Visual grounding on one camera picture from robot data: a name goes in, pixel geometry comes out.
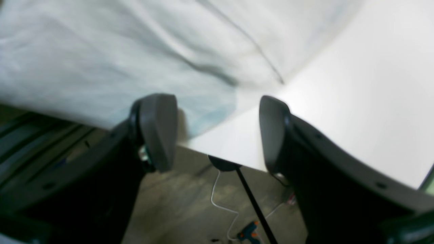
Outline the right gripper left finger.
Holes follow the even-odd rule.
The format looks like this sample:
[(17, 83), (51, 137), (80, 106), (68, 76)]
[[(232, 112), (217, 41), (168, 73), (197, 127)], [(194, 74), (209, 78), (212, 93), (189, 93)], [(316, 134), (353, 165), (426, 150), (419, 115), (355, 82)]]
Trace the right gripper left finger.
[(120, 243), (142, 179), (171, 170), (178, 102), (155, 93), (70, 164), (1, 193), (1, 235), (29, 244)]

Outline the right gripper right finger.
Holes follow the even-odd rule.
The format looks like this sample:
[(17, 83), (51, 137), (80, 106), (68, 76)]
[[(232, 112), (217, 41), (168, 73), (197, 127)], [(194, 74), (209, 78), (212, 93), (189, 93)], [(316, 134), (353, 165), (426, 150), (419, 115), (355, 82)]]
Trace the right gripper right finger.
[(308, 244), (432, 244), (433, 196), (370, 168), (288, 105), (259, 102), (265, 166), (292, 185)]

